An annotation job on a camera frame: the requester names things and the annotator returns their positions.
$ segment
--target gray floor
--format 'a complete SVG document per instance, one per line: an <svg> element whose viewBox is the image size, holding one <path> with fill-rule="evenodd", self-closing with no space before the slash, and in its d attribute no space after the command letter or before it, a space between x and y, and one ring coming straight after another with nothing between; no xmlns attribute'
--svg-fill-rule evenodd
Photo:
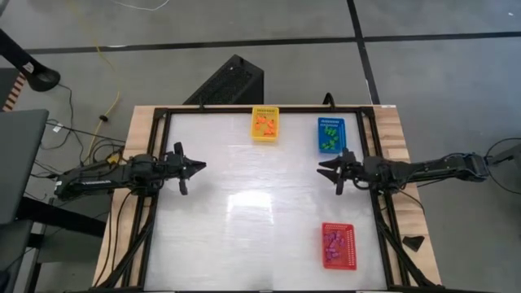
<svg viewBox="0 0 521 293"><path fill-rule="evenodd" d="M162 1L130 1L156 7ZM356 1L366 36L428 33L489 33L520 30L516 1ZM77 1L100 45L209 42L287 37L351 37L345 1L176 1L158 11L135 11L109 1ZM11 0L0 27L26 48L92 46L64 0ZM382 103L398 105L413 160L454 151L484 154L495 141L519 137L521 38L469 41L370 43L367 50ZM357 46L350 44L263 46L114 52L107 57L121 77L122 100L102 133L125 138L132 108L182 103L232 54L265 70L267 103L319 103L330 91L337 103L369 103ZM116 96L114 75L96 54L36 55L60 71L73 91L74 124L91 131ZM9 65L0 60L0 67ZM37 94L25 86L17 109L44 107L68 123L68 93ZM64 133L48 131L44 143ZM84 144L90 141L81 137ZM38 159L65 170L77 164L71 139L61 151ZM521 190L512 166L494 170L511 189ZM52 194L52 182L31 181L28 191ZM517 292L521 287L521 198L492 182L446 181L421 190L427 224L446 286ZM96 215L108 210L105 197L68 208ZM37 291L85 289L94 273L99 240L60 232L40 257ZM75 249L85 251L81 256ZM70 277L58 282L57 275Z"/></svg>

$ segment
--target wooden edge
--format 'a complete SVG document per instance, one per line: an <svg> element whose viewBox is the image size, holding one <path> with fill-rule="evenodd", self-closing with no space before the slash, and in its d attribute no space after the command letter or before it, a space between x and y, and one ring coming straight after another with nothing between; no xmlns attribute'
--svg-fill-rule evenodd
<svg viewBox="0 0 521 293"><path fill-rule="evenodd" d="M142 154L147 152L148 138L150 137L152 118L155 107L135 107L130 121L129 134L127 136L125 150L123 156L128 159L130 156ZM107 221L105 228L105 235L103 236L102 246L99 250L98 264L94 273L93 286L96 283L99 275L103 271L103 275L100 278L99 283L103 282L112 271L112 258L116 253L115 266L119 263L120 259L127 252L129 248L130 235L132 234L132 225L134 222L134 214L138 203L138 197L132 196L126 200L125 205L122 207L121 204L125 199L125 196L129 193L128 189L115 190L112 196L112 207L110 214L110 221ZM120 223L118 227L118 245L115 247L116 239L116 220L117 215L121 210ZM111 242L109 246L109 230L112 231Z"/></svg>
<svg viewBox="0 0 521 293"><path fill-rule="evenodd" d="M409 162L409 152L407 151L407 146L405 144L405 136L401 128L398 110L395 107L375 107L374 114L379 131L383 157L389 160ZM365 124L366 135L370 149L372 148L374 151L374 143L368 125L369 123ZM418 189L415 184L408 184L404 192L413 196L418 201L420 200ZM418 252L414 252L404 246L405 251L429 280L436 284L441 284L436 258L434 256L434 251L432 250L431 238L429 237L427 222L422 209L416 202L402 193L393 195L392 202L396 211L396 219L398 221L398 229L400 230L401 238L403 239L404 236L425 237ZM380 206L385 207L385 203L382 199L380 199ZM384 219L388 223L387 213L384 213L383 215ZM388 243L387 250L389 251L394 282L395 284L400 285L401 277L396 253ZM415 285L414 280L412 278L410 278L410 280L411 284Z"/></svg>

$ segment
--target white table surface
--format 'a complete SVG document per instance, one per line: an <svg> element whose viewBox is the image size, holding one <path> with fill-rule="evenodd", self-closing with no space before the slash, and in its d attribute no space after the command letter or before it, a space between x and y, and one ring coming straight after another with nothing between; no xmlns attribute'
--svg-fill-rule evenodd
<svg viewBox="0 0 521 293"><path fill-rule="evenodd" d="M344 118L362 160L354 114L281 114L276 143L253 142L250 114L175 114L167 151L207 163L160 192L145 291L382 290L369 192L344 194L316 172L317 118ZM322 222L354 225L357 270L324 269Z"/></svg>

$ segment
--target small black object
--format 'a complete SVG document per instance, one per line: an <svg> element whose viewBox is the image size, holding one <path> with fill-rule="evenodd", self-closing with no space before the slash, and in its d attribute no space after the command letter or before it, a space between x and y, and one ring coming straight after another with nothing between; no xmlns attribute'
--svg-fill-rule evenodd
<svg viewBox="0 0 521 293"><path fill-rule="evenodd" d="M422 246L423 240L425 237L423 236L416 236L416 237L409 237L405 236L402 242L410 249L412 249L414 252L418 252L420 247Z"/></svg>
<svg viewBox="0 0 521 293"><path fill-rule="evenodd" d="M233 55L208 78L185 105L264 104L264 71Z"/></svg>
<svg viewBox="0 0 521 293"><path fill-rule="evenodd" d="M6 290L8 283L9 283L9 273L0 271L0 293L3 293Z"/></svg>
<svg viewBox="0 0 521 293"><path fill-rule="evenodd" d="M331 93L326 94L326 97L324 97L324 101L322 101L322 105L330 105L331 110L335 110L335 99L333 98L333 95Z"/></svg>

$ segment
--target wooden table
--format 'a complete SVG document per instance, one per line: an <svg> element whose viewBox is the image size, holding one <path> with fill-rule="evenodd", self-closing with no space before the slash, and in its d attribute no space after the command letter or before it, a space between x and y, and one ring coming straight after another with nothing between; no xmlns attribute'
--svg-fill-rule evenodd
<svg viewBox="0 0 521 293"><path fill-rule="evenodd" d="M340 105L337 107L359 107L360 105ZM130 121L129 135L127 137L127 143L125 146L124 157L128 158L133 155L146 153L148 147L148 139L150 137L151 126L152 126L152 117L154 113L154 109L157 107L197 107L197 106L137 106L134 108L134 114L132 116L132 120ZM250 107L250 106L232 106L225 105L224 107ZM309 105L309 106L301 106L299 107L329 107L327 105ZM405 138L401 128L400 117L398 116L398 111L395 106L373 106L374 114L376 119L376 124L379 131L379 139L380 144L382 146L383 157L390 160L401 160L401 161L409 161L409 152L407 151L407 146L405 145ZM368 139L368 143L370 146L370 153L374 155L374 144L371 137L371 132L369 129L369 123L365 123L366 126L366 136ZM159 152L159 145L161 139L161 133L158 133L155 155ZM138 198L135 196L131 196L125 202L125 205L121 207L123 199L128 194L128 190L119 189L114 193L114 197L112 200L112 241L109 247L108 243L108 233L109 229L105 229L105 235L103 238L103 244L99 251L99 259L98 265L96 267L96 272L94 274L93 284L98 279L99 275L103 270L103 266L105 265L105 260L107 258L107 252L109 252L109 258L107 261L107 268L104 270L103 275L101 277L101 281L105 280L108 277L109 273L112 271L112 257L114 253L116 253L116 263L117 265L126 253L130 235L132 230L132 224L134 220L134 213L136 211L136 205ZM408 184L405 192L412 195L416 199L419 200L418 190L415 184ZM423 271L425 276L433 281L434 283L440 284L440 275L438 273L438 268L436 265L436 259L434 257L434 252L432 250L431 239L429 238L429 231L427 229L427 223L425 221L425 216L423 215L422 209L415 203L413 200L409 199L403 194L393 195L393 203L396 210L396 219L398 221L398 227L400 230L401 237L404 236L424 236L425 241L418 252L414 252L409 248L405 247L405 251L409 254L413 262ZM118 228L118 241L117 247L114 247L114 239L116 239L116 229L115 223L118 212L121 210L120 215L120 223ZM143 211L142 223L147 217L147 209ZM394 278L395 284L400 284L400 271L398 269L398 262L394 251L388 247L389 256L392 264L392 274ZM130 286L136 286L138 284L138 269L141 265L141 254L142 249L138 251L136 256L134 257L134 265L133 270L130 277Z"/></svg>

